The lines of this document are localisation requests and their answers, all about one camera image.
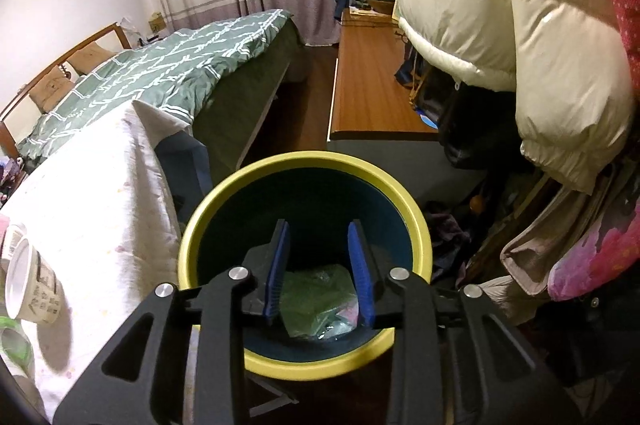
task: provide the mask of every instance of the jacket sleeve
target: jacket sleeve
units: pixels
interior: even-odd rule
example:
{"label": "jacket sleeve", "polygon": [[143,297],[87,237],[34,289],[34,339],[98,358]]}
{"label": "jacket sleeve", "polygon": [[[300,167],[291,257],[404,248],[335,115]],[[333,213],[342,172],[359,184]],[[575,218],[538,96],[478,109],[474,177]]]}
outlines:
{"label": "jacket sleeve", "polygon": [[611,0],[511,0],[521,151],[591,193],[622,150],[635,109]]}

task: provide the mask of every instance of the wooden tabletop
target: wooden tabletop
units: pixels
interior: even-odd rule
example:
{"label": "wooden tabletop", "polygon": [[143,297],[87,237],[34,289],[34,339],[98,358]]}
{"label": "wooden tabletop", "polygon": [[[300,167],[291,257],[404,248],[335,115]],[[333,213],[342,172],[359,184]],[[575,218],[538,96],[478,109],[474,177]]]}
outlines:
{"label": "wooden tabletop", "polygon": [[396,81],[404,60],[400,34],[390,16],[343,12],[331,140],[437,140]]}

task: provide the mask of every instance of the blue gripper pad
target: blue gripper pad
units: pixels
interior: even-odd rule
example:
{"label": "blue gripper pad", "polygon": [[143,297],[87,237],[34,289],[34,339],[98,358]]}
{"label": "blue gripper pad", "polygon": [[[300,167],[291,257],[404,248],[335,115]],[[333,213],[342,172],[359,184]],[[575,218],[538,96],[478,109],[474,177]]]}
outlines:
{"label": "blue gripper pad", "polygon": [[367,261],[366,257],[370,251],[359,221],[353,221],[349,224],[347,245],[349,258],[351,260],[353,281],[358,295],[358,310],[364,324],[372,326],[376,316],[376,309],[374,305],[373,282],[369,272],[369,261]]}
{"label": "blue gripper pad", "polygon": [[275,245],[273,252],[273,262],[267,277],[265,289],[265,302],[263,315],[268,319],[274,318],[280,312],[280,293],[282,292],[282,282],[284,272],[289,261],[291,248],[291,237],[289,224],[281,219],[278,221],[275,233],[271,238],[271,245]]}

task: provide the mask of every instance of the trash can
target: trash can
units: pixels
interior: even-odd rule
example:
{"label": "trash can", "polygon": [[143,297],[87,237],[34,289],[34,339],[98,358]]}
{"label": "trash can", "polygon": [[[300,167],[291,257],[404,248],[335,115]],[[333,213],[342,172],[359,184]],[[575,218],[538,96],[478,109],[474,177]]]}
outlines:
{"label": "trash can", "polygon": [[[404,187],[366,161],[309,151],[251,164],[207,195],[182,238],[180,289],[241,264],[250,248],[271,240],[278,219],[290,225],[289,271],[327,264],[350,269],[347,230],[359,219],[369,243],[386,250],[395,265],[431,277],[429,231]],[[327,342],[291,339],[284,327],[246,329],[244,362],[270,378],[330,378],[374,360],[391,347],[393,336],[392,329],[362,325]]]}

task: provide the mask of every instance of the wooden floor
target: wooden floor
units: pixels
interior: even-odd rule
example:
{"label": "wooden floor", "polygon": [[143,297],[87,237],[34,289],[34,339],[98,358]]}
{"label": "wooden floor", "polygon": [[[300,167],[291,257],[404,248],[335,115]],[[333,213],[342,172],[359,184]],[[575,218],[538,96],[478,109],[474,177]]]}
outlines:
{"label": "wooden floor", "polygon": [[[299,84],[283,84],[250,149],[244,165],[295,150],[326,150],[334,88],[334,47],[305,48],[308,76]],[[327,380],[276,383],[299,401],[252,418],[252,425],[383,425],[391,377],[391,354],[369,365]],[[252,406],[273,395],[249,382]]]}
{"label": "wooden floor", "polygon": [[334,47],[306,47],[308,76],[283,84],[244,165],[295,150],[326,150],[331,97],[334,90]]}

